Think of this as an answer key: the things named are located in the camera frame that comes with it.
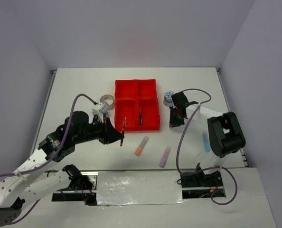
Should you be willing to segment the red pen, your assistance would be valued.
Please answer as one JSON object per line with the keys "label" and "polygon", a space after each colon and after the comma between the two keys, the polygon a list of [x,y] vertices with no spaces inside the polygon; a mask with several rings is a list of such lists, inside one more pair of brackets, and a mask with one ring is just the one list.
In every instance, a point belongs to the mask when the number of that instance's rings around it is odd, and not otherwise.
{"label": "red pen", "polygon": [[124,135],[125,135],[125,131],[126,131],[126,123],[127,123],[127,117],[124,118],[123,121],[123,126],[122,126],[122,138],[120,140],[120,147],[123,146],[123,141],[124,141]]}

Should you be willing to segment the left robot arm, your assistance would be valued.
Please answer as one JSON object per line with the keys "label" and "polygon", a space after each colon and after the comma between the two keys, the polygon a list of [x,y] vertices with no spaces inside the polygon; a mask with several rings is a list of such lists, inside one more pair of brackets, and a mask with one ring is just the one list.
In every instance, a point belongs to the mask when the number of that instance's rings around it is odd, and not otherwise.
{"label": "left robot arm", "polygon": [[12,176],[0,182],[0,227],[17,223],[23,209],[54,191],[90,190],[93,183],[72,164],[41,181],[37,178],[73,153],[77,144],[98,140],[106,145],[122,139],[123,133],[114,128],[108,117],[100,120],[94,115],[90,122],[88,114],[83,111],[70,114],[64,124],[40,142]]}

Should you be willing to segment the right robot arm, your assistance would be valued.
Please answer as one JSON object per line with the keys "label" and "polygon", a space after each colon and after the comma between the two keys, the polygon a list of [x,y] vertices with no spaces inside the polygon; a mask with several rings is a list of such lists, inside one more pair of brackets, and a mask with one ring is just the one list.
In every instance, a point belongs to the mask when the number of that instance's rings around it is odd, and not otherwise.
{"label": "right robot arm", "polygon": [[[189,101],[184,94],[189,90],[202,92],[208,96],[208,99],[201,102]],[[170,107],[169,127],[185,126],[176,152],[177,171],[181,176],[195,176],[199,185],[206,186],[211,182],[212,175],[223,168],[227,156],[237,153],[245,147],[246,140],[240,123],[233,112],[222,113],[204,107],[203,104],[210,102],[212,99],[212,96],[204,90],[185,89],[174,93],[171,99],[173,106]],[[210,151],[197,164],[195,171],[183,172],[179,167],[179,153],[185,134],[192,121],[196,121],[206,128]]]}

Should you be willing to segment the blue pen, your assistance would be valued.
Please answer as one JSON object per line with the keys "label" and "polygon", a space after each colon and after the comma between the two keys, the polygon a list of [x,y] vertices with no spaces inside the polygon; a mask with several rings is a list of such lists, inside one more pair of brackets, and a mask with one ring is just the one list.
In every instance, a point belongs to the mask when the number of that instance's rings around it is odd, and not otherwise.
{"label": "blue pen", "polygon": [[142,126],[142,109],[141,109],[141,107],[139,107],[139,123],[140,123],[140,126]]}

